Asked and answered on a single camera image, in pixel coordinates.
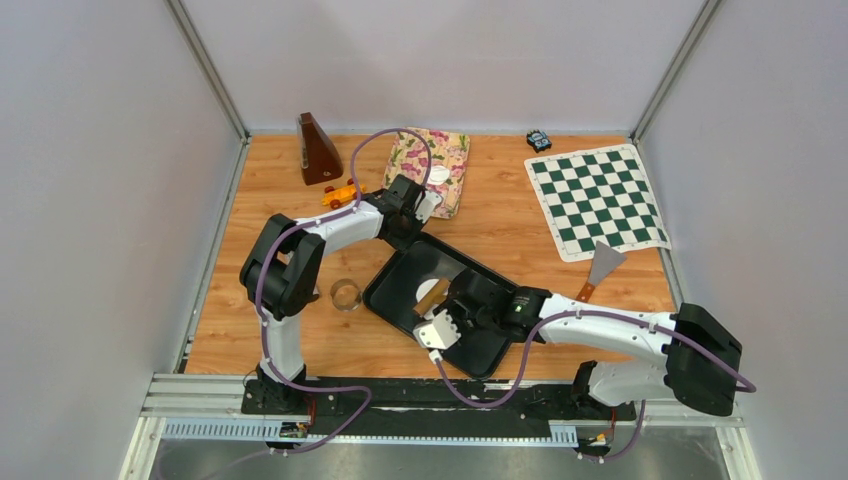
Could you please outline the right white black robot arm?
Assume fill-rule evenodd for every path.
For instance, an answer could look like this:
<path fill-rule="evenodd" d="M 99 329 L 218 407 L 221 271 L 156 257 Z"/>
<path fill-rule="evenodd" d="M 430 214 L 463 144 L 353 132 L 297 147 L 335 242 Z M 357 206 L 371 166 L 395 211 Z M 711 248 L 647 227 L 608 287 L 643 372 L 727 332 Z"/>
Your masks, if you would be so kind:
<path fill-rule="evenodd" d="M 627 362 L 583 363 L 571 403 L 584 417 L 637 400 L 675 399 L 717 417 L 755 388 L 739 372 L 741 343 L 705 308 L 636 312 L 581 302 L 546 289 L 500 286 L 466 270 L 442 304 L 462 330 L 488 330 L 512 342 L 576 344 L 615 351 Z"/>

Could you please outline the black baking tray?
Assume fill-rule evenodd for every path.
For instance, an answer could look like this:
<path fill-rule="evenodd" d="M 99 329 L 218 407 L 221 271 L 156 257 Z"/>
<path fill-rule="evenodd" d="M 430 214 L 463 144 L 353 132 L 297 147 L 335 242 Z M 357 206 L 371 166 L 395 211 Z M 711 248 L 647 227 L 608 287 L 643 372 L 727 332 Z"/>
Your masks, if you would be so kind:
<path fill-rule="evenodd" d="M 413 337 L 413 329 L 421 321 L 421 317 L 413 311 L 418 286 L 431 278 L 452 281 L 462 271 L 478 271 L 508 280 L 436 237 L 422 233 L 407 250 L 397 251 L 391 256 L 365 289 L 364 304 L 390 325 Z M 448 303 L 448 310 L 453 319 L 453 300 Z M 443 354 L 444 359 L 475 380 L 489 379 L 509 350 L 512 340 L 487 330 L 466 329 L 454 319 L 453 322 L 462 336 Z"/>

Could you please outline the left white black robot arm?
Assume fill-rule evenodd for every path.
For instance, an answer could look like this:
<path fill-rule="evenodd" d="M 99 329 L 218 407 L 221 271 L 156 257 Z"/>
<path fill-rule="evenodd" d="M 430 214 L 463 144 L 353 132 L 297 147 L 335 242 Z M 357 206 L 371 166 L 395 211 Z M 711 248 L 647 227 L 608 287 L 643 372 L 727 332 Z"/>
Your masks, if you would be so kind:
<path fill-rule="evenodd" d="M 326 188 L 332 197 L 328 213 L 302 219 L 270 217 L 240 271 L 260 326 L 257 378 L 268 400 L 283 413 L 298 411 L 311 390 L 303 382 L 300 315 L 318 297 L 323 259 L 372 239 L 403 250 L 443 201 L 439 193 L 404 175 L 371 193 L 350 179 L 342 191 L 346 196 L 338 200 L 336 189 Z"/>

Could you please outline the wooden pastry roller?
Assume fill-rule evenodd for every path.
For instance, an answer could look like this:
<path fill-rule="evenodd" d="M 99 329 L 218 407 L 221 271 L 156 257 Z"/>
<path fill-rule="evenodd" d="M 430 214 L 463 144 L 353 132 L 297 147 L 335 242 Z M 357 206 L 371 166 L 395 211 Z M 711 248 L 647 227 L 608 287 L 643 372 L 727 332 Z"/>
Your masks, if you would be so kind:
<path fill-rule="evenodd" d="M 426 316 L 432 308 L 441 304 L 445 300 L 449 286 L 449 279 L 438 278 L 438 283 L 432 288 L 432 290 L 426 294 L 420 302 L 416 301 L 413 311 L 421 317 Z"/>

